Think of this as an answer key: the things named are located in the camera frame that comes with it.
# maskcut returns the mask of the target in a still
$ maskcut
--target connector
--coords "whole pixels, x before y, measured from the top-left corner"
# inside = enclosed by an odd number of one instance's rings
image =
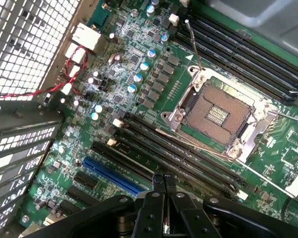
[[[82,23],[78,24],[72,39],[97,54],[103,53],[108,46],[108,41],[103,35]]]

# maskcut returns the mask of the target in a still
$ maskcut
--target green circuit board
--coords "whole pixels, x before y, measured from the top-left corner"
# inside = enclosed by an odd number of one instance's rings
[[[106,38],[108,38],[110,33],[115,32],[119,37],[119,43],[110,43],[103,56],[90,56],[88,70],[83,75],[80,75],[76,81],[78,82],[77,89],[80,92],[90,91],[92,89],[88,86],[86,81],[93,72],[98,71],[111,79],[108,91],[106,93],[95,93],[91,100],[85,100],[82,107],[75,107],[73,105],[73,101],[78,99],[78,96],[72,96],[69,103],[62,105],[62,111],[66,116],[66,121],[18,212],[19,222],[25,227],[28,227],[32,223],[42,225],[45,217],[50,213],[46,208],[42,208],[38,212],[35,209],[36,199],[52,199],[57,201],[68,199],[65,192],[72,185],[75,174],[78,171],[89,173],[84,167],[75,164],[77,161],[82,162],[87,155],[97,159],[100,163],[103,163],[105,166],[121,174],[133,183],[138,184],[143,189],[152,189],[152,185],[146,180],[115,165],[115,163],[97,155],[90,149],[93,141],[106,142],[109,138],[112,138],[112,135],[104,128],[112,122],[113,115],[119,111],[136,114],[155,127],[170,132],[169,127],[167,127],[161,119],[160,114],[161,112],[173,110],[190,83],[191,76],[188,74],[187,68],[190,65],[197,64],[194,53],[172,41],[167,44],[161,44],[149,35],[149,32],[155,34],[163,34],[165,32],[165,29],[159,25],[154,25],[153,20],[162,20],[167,13],[167,8],[160,7],[156,10],[154,17],[148,17],[145,11],[148,4],[147,2],[148,1],[123,2],[119,8],[111,9],[110,11],[106,10],[105,13],[101,13],[102,16],[106,15],[106,21],[104,25],[98,26],[99,29],[103,30],[102,34],[104,34]],[[241,29],[251,34],[254,42],[298,67],[297,58],[230,19],[227,19],[211,8],[198,3],[194,4],[201,9],[201,13],[209,15],[232,30],[236,31]],[[136,17],[131,16],[132,9],[137,9],[139,15]],[[95,18],[95,15],[99,14],[102,10],[103,9],[98,8],[92,18]],[[118,18],[123,19],[124,22],[117,24]],[[130,30],[133,31],[133,36],[129,35]],[[147,51],[150,49],[156,51],[156,58],[149,59],[147,57]],[[108,60],[112,54],[120,54],[123,58],[123,62],[109,64]],[[138,57],[136,62],[132,61],[132,56],[134,55]],[[165,84],[164,90],[153,108],[148,109],[138,102],[138,98],[141,96],[142,90],[147,87],[146,83],[152,80],[150,74],[157,69],[157,65],[160,62],[164,62],[162,57],[169,57],[170,55],[178,57],[181,64],[175,67],[174,73]],[[210,67],[220,74],[225,74],[225,72],[216,65],[208,63],[203,58],[202,61],[205,67]],[[134,83],[133,76],[140,72],[139,66],[142,62],[148,63],[149,71],[141,72],[144,80],[140,83]],[[212,78],[211,82],[224,91],[231,90],[230,86],[225,85],[216,78]],[[128,93],[127,87],[130,84],[136,85],[137,91],[135,94]],[[248,87],[248,89],[256,94],[260,94],[260,92],[253,88]],[[271,103],[278,108],[280,112],[298,117],[298,107],[284,106],[274,100],[272,100]],[[101,105],[104,109],[111,107],[113,111],[108,112],[104,110],[99,115],[98,120],[92,120],[91,114],[94,112],[96,105]],[[182,126],[181,130],[216,151],[221,152],[223,150],[221,145],[189,127]],[[294,175],[298,173],[298,122],[278,117],[277,120],[270,125],[269,129],[264,134],[264,138],[265,140],[259,142],[257,149],[247,160],[247,165],[268,178],[277,186],[285,188],[293,181]],[[59,152],[60,147],[64,148],[63,153]],[[119,147],[117,147],[117,150],[120,150],[121,153],[125,153],[126,156],[148,167],[151,171],[159,171],[159,165],[152,162],[147,157],[141,156],[135,151],[124,151],[123,148]],[[246,191],[248,198],[243,201],[243,205],[277,219],[281,218],[282,207],[285,200],[288,198],[286,194],[238,163],[223,161],[221,158],[210,153],[200,152],[218,163],[223,164],[227,168],[236,171],[242,177],[246,178],[247,182],[257,188],[256,193]],[[60,162],[61,165],[57,170],[52,171],[50,168],[55,161]],[[99,201],[117,194],[131,195],[119,186],[107,181],[102,176],[95,174],[93,174],[93,176],[99,179],[96,188],[88,189],[80,184],[76,184],[76,186]],[[180,180],[178,185],[179,189],[193,192],[199,198],[203,198],[204,196],[203,189],[194,189],[185,181]],[[84,208],[79,202],[73,199],[68,200]],[[28,222],[22,221],[24,215],[30,218]],[[287,207],[286,222],[298,227],[298,200],[296,199],[293,199]]]

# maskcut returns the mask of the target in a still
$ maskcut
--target capacitor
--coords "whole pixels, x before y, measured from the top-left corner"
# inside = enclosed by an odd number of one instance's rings
[[[149,5],[147,7],[147,16],[148,17],[154,16],[154,11],[155,11],[154,6]]]
[[[39,211],[41,208],[45,207],[46,204],[47,204],[47,201],[44,201],[44,200],[43,201],[40,201],[38,204],[35,205],[35,209],[37,211]]]
[[[152,5],[154,8],[158,8],[159,5],[160,5],[160,0],[151,0],[151,5]]]
[[[103,111],[103,107],[101,105],[96,105],[95,106],[95,112],[101,113]]]
[[[98,71],[95,71],[95,72],[93,73],[93,76],[94,76],[95,78],[101,78],[101,74],[100,74]]]
[[[149,64],[147,64],[146,62],[141,63],[141,64],[140,64],[140,69],[141,69],[142,71],[148,71],[148,69],[149,69]]]
[[[65,153],[65,147],[64,147],[63,145],[60,145],[59,148],[58,148],[58,152],[59,152],[60,154]]]
[[[169,41],[169,36],[167,34],[163,34],[161,36],[161,43],[166,44]]]
[[[97,113],[92,113],[90,116],[91,116],[92,120],[98,120],[98,118],[99,118]]]
[[[149,57],[149,58],[154,58],[154,57],[156,57],[156,52],[154,51],[154,50],[148,50],[147,51],[147,56]]]
[[[122,63],[123,58],[120,55],[115,55],[115,61],[117,61],[118,63]]]
[[[137,87],[134,84],[128,86],[127,91],[129,93],[135,93],[137,91]]]
[[[111,54],[111,56],[109,57],[108,63],[112,64],[115,61],[115,54]]]
[[[84,102],[83,101],[81,101],[81,100],[75,100],[74,102],[73,102],[73,105],[75,106],[75,107],[78,107],[78,106],[84,106]]]
[[[134,76],[134,81],[137,82],[137,83],[141,82],[142,79],[143,79],[143,77],[140,74],[136,74]]]
[[[99,85],[99,82],[98,82],[98,80],[96,78],[92,78],[91,77],[87,81],[88,81],[89,84],[93,84],[95,86],[98,86]]]
[[[118,37],[115,35],[115,33],[110,33],[110,34],[109,34],[109,39],[110,39],[113,43],[115,43],[115,44],[117,44],[117,43],[119,42],[119,39],[118,39]]]
[[[51,210],[51,214],[55,215],[58,212],[59,207],[60,207],[59,204],[55,205]]]

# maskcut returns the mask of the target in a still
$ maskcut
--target gray metal panel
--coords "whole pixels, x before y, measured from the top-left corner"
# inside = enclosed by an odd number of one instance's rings
[[[205,2],[298,57],[298,0],[206,0]]]

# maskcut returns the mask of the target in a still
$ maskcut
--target cpu socket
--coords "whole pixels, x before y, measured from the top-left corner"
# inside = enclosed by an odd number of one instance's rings
[[[223,155],[246,162],[256,147],[255,138],[276,117],[268,113],[273,110],[270,101],[211,68],[190,66],[188,73],[191,83],[175,109],[161,113],[162,120],[181,137],[192,138],[180,131],[185,125],[222,146]],[[212,77],[231,90],[212,84]]]

